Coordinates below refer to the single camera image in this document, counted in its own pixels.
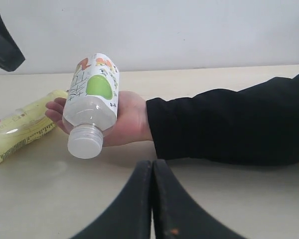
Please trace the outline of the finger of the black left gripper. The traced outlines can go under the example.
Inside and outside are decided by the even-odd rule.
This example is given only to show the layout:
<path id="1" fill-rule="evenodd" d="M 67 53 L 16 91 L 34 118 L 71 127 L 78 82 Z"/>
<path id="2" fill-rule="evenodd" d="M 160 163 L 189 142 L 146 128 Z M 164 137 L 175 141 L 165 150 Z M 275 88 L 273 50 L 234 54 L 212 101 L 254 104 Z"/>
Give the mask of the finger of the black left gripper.
<path id="1" fill-rule="evenodd" d="M 0 68 L 6 72 L 13 72 L 24 61 L 23 53 L 11 37 L 0 15 Z"/>

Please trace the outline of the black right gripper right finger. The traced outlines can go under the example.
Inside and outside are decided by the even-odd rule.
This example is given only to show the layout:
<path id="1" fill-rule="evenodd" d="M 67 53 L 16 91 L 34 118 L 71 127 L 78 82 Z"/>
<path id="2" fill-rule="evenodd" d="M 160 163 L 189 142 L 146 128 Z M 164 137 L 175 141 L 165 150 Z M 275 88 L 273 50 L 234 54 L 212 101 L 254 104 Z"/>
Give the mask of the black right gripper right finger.
<path id="1" fill-rule="evenodd" d="M 202 209 L 164 160 L 152 165 L 152 211 L 157 239 L 242 239 Z"/>

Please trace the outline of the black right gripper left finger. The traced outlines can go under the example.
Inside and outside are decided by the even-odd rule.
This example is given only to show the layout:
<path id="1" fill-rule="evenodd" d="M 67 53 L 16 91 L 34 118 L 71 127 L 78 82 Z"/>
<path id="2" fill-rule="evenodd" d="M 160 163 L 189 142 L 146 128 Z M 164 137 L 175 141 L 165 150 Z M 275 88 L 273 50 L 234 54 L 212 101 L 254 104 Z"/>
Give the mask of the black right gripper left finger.
<path id="1" fill-rule="evenodd" d="M 111 205 L 74 239 L 149 239 L 152 163 L 140 161 Z"/>

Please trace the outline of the black sleeved forearm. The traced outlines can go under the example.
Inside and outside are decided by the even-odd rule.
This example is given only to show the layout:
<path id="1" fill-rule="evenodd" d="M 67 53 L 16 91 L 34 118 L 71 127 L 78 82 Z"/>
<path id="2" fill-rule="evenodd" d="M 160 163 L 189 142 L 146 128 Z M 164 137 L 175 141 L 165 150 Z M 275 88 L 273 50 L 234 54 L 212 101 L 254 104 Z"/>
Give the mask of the black sleeved forearm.
<path id="1" fill-rule="evenodd" d="M 147 115 L 159 159 L 253 166 L 299 162 L 299 74 L 240 91 L 151 99 Z"/>

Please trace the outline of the open human hand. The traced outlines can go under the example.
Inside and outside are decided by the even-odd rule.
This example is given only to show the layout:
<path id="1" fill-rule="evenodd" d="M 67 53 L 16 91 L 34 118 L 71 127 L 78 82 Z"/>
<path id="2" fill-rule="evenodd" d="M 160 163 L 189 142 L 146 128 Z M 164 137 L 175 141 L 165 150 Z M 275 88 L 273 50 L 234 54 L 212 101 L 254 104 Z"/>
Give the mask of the open human hand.
<path id="1" fill-rule="evenodd" d="M 45 115 L 68 133 L 62 121 L 65 102 L 64 98 L 48 102 Z M 146 100 L 134 92 L 120 91 L 118 106 L 117 123 L 111 133 L 104 137 L 103 145 L 120 146 L 132 142 L 152 141 Z"/>

